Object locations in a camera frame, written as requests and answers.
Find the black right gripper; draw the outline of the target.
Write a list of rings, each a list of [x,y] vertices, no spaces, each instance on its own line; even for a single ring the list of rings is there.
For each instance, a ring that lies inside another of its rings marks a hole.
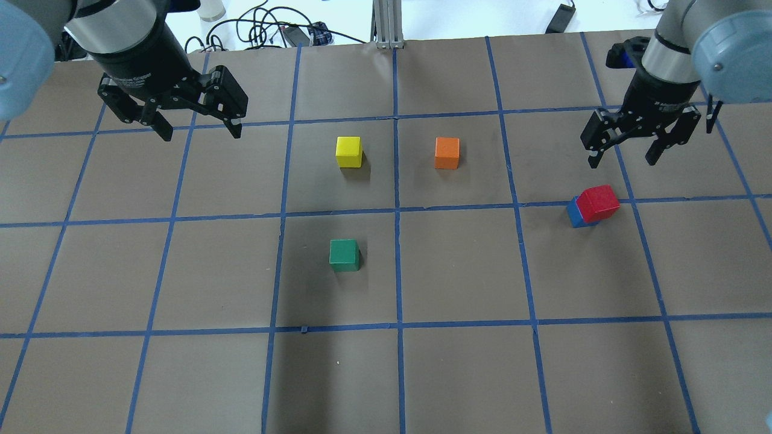
[[[631,138],[654,136],[645,159],[654,166],[664,152],[686,145],[697,129],[702,113],[691,98],[700,80],[670,82],[654,76],[642,66],[636,68],[618,111],[598,107],[582,130],[581,142],[588,153],[588,165],[596,169],[607,150]]]

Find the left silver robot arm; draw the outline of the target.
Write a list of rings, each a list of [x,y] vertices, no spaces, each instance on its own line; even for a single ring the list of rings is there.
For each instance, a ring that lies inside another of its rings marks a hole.
[[[119,121],[172,138],[164,110],[191,110],[242,136],[248,96],[225,66],[197,72],[166,24],[207,1],[3,1],[1,118],[31,105],[49,78],[55,49],[69,34],[104,69],[97,93]]]

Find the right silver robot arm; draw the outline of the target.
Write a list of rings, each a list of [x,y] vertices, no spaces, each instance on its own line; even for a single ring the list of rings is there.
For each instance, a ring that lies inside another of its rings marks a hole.
[[[769,102],[771,8],[769,1],[670,1],[651,36],[618,42],[606,66],[633,69],[617,111],[596,108],[581,133],[588,165],[597,168],[613,146],[650,137],[655,165],[664,151],[687,143],[702,113],[692,104],[708,93],[706,129],[723,106]]]

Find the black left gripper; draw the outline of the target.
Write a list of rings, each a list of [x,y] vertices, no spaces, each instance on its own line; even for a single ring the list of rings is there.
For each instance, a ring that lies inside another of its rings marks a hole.
[[[242,137],[247,93],[224,65],[202,75],[195,71],[168,25],[156,24],[135,46],[99,53],[96,60],[104,69],[97,93],[119,121],[138,122],[171,141],[173,127],[160,111],[190,109]]]

